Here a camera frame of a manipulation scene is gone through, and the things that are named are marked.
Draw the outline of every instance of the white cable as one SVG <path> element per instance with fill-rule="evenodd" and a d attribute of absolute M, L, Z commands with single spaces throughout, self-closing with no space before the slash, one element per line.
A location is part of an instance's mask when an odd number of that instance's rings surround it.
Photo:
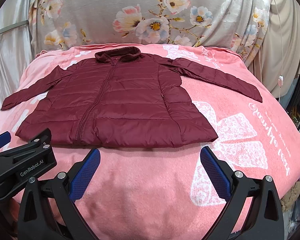
<path fill-rule="evenodd" d="M 281 26 L 281 19 L 280 19 L 280 15 L 279 15 L 279 9 L 278 9 L 278 6 L 277 6 L 277 3 L 275 0 L 274 1 L 274 4 L 275 4 L 275 7 L 277 8 L 277 13 L 278 13 L 278 18 L 279 18 L 279 24 L 280 24 L 280 31 L 281 31 L 281 50 L 282 50 L 282 60 L 281 60 L 281 75 L 279 76 L 278 78 L 278 85 L 279 85 L 279 103 L 280 103 L 280 90 L 281 90 L 281 87 L 283 86 L 283 38 L 282 38 L 282 26 Z"/>

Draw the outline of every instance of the yellow flower center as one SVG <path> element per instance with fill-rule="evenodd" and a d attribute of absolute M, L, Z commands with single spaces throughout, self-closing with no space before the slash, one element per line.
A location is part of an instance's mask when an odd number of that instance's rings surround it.
<path fill-rule="evenodd" d="M 160 30 L 160 23 L 152 23 L 152 24 L 150 24 L 150 27 L 154 31 L 158 31 L 158 30 Z"/>
<path fill-rule="evenodd" d="M 200 16 L 200 15 L 199 15 L 199 16 L 197 16 L 197 22 L 199 22 L 199 23 L 200 23 L 200 22 L 203 22 L 203 21 L 204 21 L 204 20 L 203 20 L 202 16 Z"/>

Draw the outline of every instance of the metal bolt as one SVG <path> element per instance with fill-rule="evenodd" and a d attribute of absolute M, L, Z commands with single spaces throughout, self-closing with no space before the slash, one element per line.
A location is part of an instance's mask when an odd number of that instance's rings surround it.
<path fill-rule="evenodd" d="M 34 183 L 34 182 L 35 182 L 35 177 L 31 177 L 28 181 L 29 181 L 30 183 Z"/>
<path fill-rule="evenodd" d="M 272 177 L 269 176 L 269 175 L 267 175 L 267 176 L 266 176 L 266 180 L 269 181 L 269 182 L 271 182 L 271 181 L 272 181 Z"/>
<path fill-rule="evenodd" d="M 65 172 L 60 172 L 58 174 L 58 179 L 64 179 L 66 177 L 66 173 Z"/>
<path fill-rule="evenodd" d="M 242 178 L 243 177 L 243 173 L 241 171 L 236 171 L 235 172 L 236 177 L 238 178 Z"/>

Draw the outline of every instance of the jacket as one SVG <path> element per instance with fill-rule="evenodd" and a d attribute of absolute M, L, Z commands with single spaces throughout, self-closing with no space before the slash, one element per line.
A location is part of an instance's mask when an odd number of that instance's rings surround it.
<path fill-rule="evenodd" d="M 212 142 L 218 135 L 180 87 L 180 75 L 262 102 L 255 86 L 230 74 L 125 47 L 97 52 L 66 70 L 57 66 L 7 97 L 1 110 L 49 90 L 17 130 L 21 139 L 49 128 L 55 144 L 148 148 Z"/>

